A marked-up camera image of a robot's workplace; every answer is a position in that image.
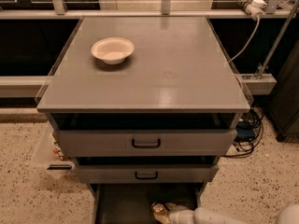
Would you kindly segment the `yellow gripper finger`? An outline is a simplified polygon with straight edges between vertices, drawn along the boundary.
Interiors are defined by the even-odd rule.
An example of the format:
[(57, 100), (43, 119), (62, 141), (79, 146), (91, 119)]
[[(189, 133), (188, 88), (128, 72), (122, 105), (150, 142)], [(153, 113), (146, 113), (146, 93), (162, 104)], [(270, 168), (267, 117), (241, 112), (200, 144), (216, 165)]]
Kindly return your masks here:
[(168, 214), (166, 212), (162, 213), (154, 213), (153, 214), (155, 219), (160, 222), (161, 224), (170, 224)]
[[(154, 213), (162, 213), (163, 207), (162, 207), (163, 203), (157, 203), (155, 202), (152, 206), (151, 209)], [(183, 205), (178, 205), (176, 204), (175, 210), (174, 211), (180, 211), (180, 210), (186, 210), (186, 207)]]

